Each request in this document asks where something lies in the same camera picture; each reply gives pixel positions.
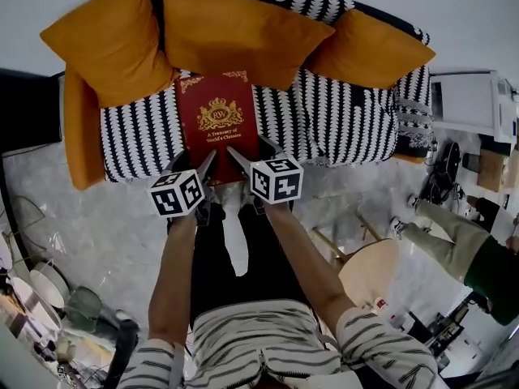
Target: marble floor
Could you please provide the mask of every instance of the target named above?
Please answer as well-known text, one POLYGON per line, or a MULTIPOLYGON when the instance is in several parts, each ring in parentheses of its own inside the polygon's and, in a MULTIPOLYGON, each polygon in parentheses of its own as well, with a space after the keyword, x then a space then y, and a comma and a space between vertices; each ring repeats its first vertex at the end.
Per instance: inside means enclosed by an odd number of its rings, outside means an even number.
MULTIPOLYGON (((464 151, 479 149, 473 135, 442 131, 437 137, 456 139, 464 151)), ((28 238, 46 248, 45 256, 72 284, 89 287, 107 306, 127 311, 145 328, 165 242, 165 222, 153 215, 146 195, 148 182, 105 182, 77 191, 71 184, 63 143, 5 158, 4 166, 11 197, 27 196, 46 215, 25 231, 28 238)), ((396 159, 335 169, 307 166, 303 197, 294 213, 305 228, 319 227, 348 254, 372 241, 369 235, 363 240, 355 212, 361 212, 383 236, 390 236, 388 224, 393 215, 413 217, 405 200, 420 191, 428 169, 396 159)), ((224 193, 228 209, 237 206, 232 197, 239 190, 235 186, 224 193)), ((15 203, 15 210, 20 225, 30 224, 37 216, 22 201, 15 203)), ((229 253, 241 275, 247 269, 247 252, 238 237, 230 236, 229 253)), ((395 311, 411 309, 423 321, 436 312, 446 314, 464 287, 410 243, 401 241, 399 246, 389 305, 395 311)), ((320 249, 330 257, 326 247, 320 249)))

